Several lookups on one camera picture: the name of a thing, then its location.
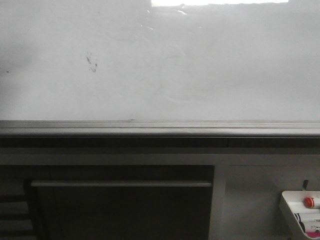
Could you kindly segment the pink item in holder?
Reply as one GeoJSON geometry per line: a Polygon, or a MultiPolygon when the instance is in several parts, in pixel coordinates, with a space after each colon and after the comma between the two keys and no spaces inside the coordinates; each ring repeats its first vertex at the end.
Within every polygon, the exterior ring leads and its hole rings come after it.
{"type": "Polygon", "coordinates": [[[320,232],[318,230],[315,232],[306,232],[305,234],[310,238],[319,238],[320,237],[320,232]]]}

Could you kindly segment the grey aluminium whiteboard tray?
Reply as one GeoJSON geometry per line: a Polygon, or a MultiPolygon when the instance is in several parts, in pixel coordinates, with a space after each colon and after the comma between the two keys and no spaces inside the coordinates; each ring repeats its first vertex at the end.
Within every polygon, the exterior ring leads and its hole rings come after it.
{"type": "Polygon", "coordinates": [[[294,120],[3,120],[5,148],[318,148],[320,123],[294,120]]]}

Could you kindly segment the dark metal hook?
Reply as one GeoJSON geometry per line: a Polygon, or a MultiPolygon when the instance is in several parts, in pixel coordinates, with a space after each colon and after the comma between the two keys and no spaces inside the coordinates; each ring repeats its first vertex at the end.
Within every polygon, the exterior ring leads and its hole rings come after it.
{"type": "Polygon", "coordinates": [[[305,179],[302,183],[302,190],[303,191],[306,191],[307,188],[308,188],[308,183],[309,183],[309,180],[308,179],[305,179]]]}

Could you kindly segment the black capped marker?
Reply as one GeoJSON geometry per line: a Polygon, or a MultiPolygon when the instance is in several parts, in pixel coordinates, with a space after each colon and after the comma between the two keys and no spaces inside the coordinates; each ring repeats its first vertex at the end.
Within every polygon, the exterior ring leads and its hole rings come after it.
{"type": "Polygon", "coordinates": [[[295,213],[297,221],[305,233],[320,232],[320,214],[319,213],[295,213]]]}

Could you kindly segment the dark chair backrest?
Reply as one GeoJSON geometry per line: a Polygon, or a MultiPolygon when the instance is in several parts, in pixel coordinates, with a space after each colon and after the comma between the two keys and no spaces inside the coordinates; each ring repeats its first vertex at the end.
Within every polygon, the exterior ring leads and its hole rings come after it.
{"type": "Polygon", "coordinates": [[[206,240],[213,166],[53,166],[34,178],[51,240],[206,240]]]}

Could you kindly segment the red capped marker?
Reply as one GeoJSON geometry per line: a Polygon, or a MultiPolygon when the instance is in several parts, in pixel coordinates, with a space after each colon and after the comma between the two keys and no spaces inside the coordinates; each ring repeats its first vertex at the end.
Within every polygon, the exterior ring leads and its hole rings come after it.
{"type": "Polygon", "coordinates": [[[305,197],[303,199],[303,204],[308,209],[319,209],[320,208],[320,198],[319,197],[305,197]]]}

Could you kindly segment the white whiteboard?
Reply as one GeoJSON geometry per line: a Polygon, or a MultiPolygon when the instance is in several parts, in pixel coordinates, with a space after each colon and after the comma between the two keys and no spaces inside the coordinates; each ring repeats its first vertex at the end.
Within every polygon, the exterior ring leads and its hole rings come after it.
{"type": "Polygon", "coordinates": [[[318,121],[320,3],[3,0],[0,118],[318,121]]]}

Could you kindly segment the white marker holder box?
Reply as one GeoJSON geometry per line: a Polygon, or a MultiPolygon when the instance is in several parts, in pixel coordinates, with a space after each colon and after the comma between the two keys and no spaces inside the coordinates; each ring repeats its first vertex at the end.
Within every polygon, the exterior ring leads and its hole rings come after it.
{"type": "Polygon", "coordinates": [[[320,197],[319,191],[283,191],[280,199],[280,210],[291,230],[292,240],[318,240],[306,235],[301,225],[295,217],[296,213],[299,214],[320,214],[320,208],[306,208],[303,200],[306,197],[320,197]]]}

